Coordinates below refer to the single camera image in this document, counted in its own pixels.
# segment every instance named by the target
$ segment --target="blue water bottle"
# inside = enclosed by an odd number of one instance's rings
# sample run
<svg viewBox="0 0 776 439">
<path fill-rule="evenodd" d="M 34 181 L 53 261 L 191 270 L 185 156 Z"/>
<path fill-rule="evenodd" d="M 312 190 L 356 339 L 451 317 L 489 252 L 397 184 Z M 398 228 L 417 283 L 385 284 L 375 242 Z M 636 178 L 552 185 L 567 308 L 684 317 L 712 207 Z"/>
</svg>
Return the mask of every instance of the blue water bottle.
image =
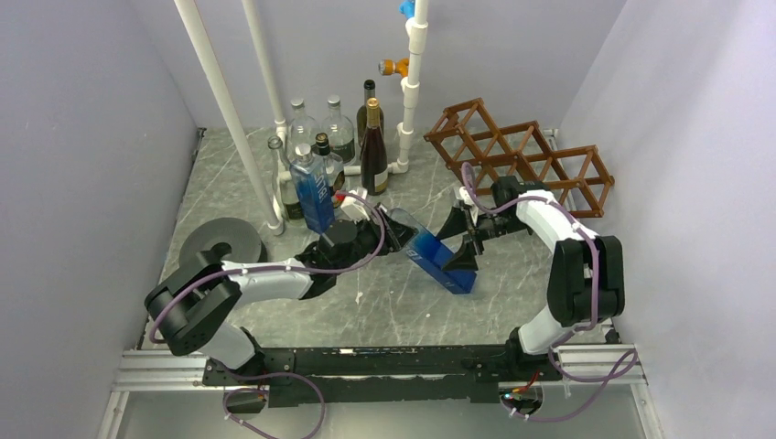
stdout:
<svg viewBox="0 0 776 439">
<path fill-rule="evenodd" d="M 404 246 L 404 253 L 413 260 L 424 272 L 452 294 L 469 294 L 477 278 L 477 272 L 467 270 L 442 270 L 450 258 L 451 251 L 442 241 L 438 240 L 428 229 L 410 215 L 406 210 L 394 208 L 388 212 L 391 220 L 417 230 L 417 234 Z"/>
<path fill-rule="evenodd" d="M 290 171 L 307 228 L 323 234 L 334 222 L 334 205 L 323 158 L 313 154 L 308 144 L 297 145 L 295 152 L 296 159 L 291 163 Z"/>
</svg>

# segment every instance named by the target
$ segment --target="orange valve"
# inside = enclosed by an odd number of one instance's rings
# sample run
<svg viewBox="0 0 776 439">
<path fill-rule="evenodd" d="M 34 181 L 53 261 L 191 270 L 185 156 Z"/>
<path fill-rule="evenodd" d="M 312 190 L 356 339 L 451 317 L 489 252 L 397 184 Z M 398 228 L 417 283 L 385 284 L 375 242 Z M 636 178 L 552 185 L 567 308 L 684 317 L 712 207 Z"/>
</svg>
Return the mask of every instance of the orange valve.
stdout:
<svg viewBox="0 0 776 439">
<path fill-rule="evenodd" d="M 394 73 L 402 75 L 402 78 L 407 77 L 407 72 L 410 69 L 410 60 L 408 58 L 400 59 L 398 61 L 391 61 L 390 59 L 383 59 L 380 64 L 377 65 L 377 70 L 383 76 L 391 76 Z"/>
</svg>

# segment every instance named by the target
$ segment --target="lavender wall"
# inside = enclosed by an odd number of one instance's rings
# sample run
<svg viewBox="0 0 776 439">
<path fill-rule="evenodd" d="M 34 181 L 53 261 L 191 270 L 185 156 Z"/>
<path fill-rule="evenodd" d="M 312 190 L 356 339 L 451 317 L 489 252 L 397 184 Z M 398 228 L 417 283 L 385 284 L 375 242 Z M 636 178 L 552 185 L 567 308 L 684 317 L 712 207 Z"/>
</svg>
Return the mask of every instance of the lavender wall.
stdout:
<svg viewBox="0 0 776 439">
<path fill-rule="evenodd" d="M 668 438 L 776 437 L 776 5 L 629 0 L 561 125 L 617 178 L 636 342 Z"/>
<path fill-rule="evenodd" d="M 353 116 L 365 79 L 377 80 L 386 124 L 402 117 L 399 77 L 377 76 L 380 59 L 409 56 L 400 0 L 255 0 L 275 63 L 286 118 L 305 97 L 326 117 L 337 93 Z M 172 0 L 132 0 L 199 126 L 224 122 Z M 239 0 L 199 0 L 213 46 L 246 126 L 271 126 L 248 25 Z M 502 125 L 537 119 L 557 127 L 625 0 L 430 0 L 417 125 L 444 107 L 481 96 Z"/>
<path fill-rule="evenodd" d="M 2 3 L 0 436 L 94 437 L 196 127 L 125 1 Z"/>
</svg>

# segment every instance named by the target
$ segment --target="bottle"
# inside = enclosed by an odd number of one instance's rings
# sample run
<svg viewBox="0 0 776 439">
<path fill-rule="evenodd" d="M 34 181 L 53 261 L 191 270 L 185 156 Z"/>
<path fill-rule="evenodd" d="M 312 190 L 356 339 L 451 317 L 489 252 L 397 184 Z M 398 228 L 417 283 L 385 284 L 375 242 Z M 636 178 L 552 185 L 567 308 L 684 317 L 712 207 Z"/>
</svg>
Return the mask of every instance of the bottle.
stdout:
<svg viewBox="0 0 776 439">
<path fill-rule="evenodd" d="M 356 126 L 359 134 L 359 158 L 363 154 L 363 136 L 366 133 L 366 102 L 374 97 L 374 81 L 366 80 L 364 82 L 364 104 L 356 114 Z M 383 109 L 380 109 L 380 131 L 385 131 L 385 116 L 383 115 Z"/>
<path fill-rule="evenodd" d="M 380 195 L 388 186 L 388 155 L 383 130 L 380 129 L 380 103 L 377 98 L 366 102 L 366 132 L 361 154 L 361 185 L 369 195 Z"/>
<path fill-rule="evenodd" d="M 320 133 L 320 127 L 315 119 L 307 115 L 304 99 L 292 99 L 291 108 L 294 109 L 294 120 L 291 121 L 291 126 L 288 128 L 286 157 L 289 160 L 294 160 L 296 158 L 296 146 L 301 144 L 314 145 L 315 135 Z"/>
<path fill-rule="evenodd" d="M 331 152 L 342 157 L 345 165 L 356 161 L 356 144 L 353 140 L 353 122 L 342 115 L 340 97 L 329 96 L 329 117 L 322 123 L 323 131 L 329 136 Z"/>
<path fill-rule="evenodd" d="M 342 157 L 331 152 L 329 146 L 329 137 L 326 133 L 316 135 L 316 145 L 318 153 L 323 157 L 323 165 L 326 168 L 326 179 L 331 188 L 331 203 L 334 209 L 342 204 L 343 197 L 334 195 L 345 185 L 345 164 L 342 163 Z"/>
<path fill-rule="evenodd" d="M 450 258 L 453 257 L 447 245 L 438 240 L 415 217 L 406 210 L 394 208 L 388 211 L 391 220 L 415 229 L 415 236 L 404 246 L 404 253 L 408 258 L 428 273 L 437 282 L 442 284 L 452 294 L 469 294 L 477 278 L 477 272 L 468 270 L 442 270 Z"/>
<path fill-rule="evenodd" d="M 280 140 L 280 137 L 273 135 L 267 141 L 267 146 L 275 159 L 272 166 L 272 190 L 279 204 L 281 215 L 290 221 L 302 220 L 305 215 L 302 212 L 302 205 L 299 204 L 294 182 L 288 178 L 290 175 L 283 179 L 283 174 L 291 167 L 283 148 L 283 141 Z"/>
<path fill-rule="evenodd" d="M 296 159 L 291 163 L 291 177 L 307 228 L 323 234 L 334 222 L 334 206 L 331 204 L 323 158 L 314 155 L 310 145 L 297 145 Z"/>
</svg>

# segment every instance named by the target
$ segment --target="gray disc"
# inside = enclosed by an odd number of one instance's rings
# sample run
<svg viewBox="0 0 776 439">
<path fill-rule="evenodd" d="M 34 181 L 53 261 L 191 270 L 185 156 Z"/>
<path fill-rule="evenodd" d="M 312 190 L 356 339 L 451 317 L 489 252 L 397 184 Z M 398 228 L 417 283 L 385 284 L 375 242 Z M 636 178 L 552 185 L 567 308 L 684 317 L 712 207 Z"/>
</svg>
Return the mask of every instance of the gray disc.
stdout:
<svg viewBox="0 0 776 439">
<path fill-rule="evenodd" d="M 250 222 L 238 218 L 218 218 L 197 227 L 183 241 L 178 260 L 186 261 L 204 250 L 214 250 L 222 260 L 231 262 L 267 261 L 259 232 Z"/>
</svg>

